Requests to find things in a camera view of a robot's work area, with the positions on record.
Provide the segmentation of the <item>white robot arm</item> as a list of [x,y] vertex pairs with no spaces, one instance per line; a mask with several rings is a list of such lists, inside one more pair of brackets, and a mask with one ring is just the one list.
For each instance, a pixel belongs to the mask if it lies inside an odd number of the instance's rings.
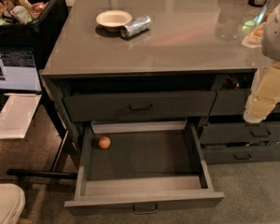
[[273,62],[254,75],[244,112],[251,124],[261,123],[280,102],[280,3],[263,25],[261,51]]

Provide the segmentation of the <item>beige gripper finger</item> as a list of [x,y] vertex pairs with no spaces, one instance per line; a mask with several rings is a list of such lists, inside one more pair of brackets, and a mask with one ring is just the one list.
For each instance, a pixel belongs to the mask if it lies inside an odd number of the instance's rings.
[[280,62],[270,67],[260,68],[254,75],[251,94],[245,104],[244,120],[260,123],[280,102]]

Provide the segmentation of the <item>white rounded robot base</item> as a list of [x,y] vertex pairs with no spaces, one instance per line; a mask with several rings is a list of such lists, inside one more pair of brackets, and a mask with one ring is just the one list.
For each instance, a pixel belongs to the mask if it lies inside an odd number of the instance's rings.
[[24,192],[19,186],[0,184],[0,224],[17,224],[24,205]]

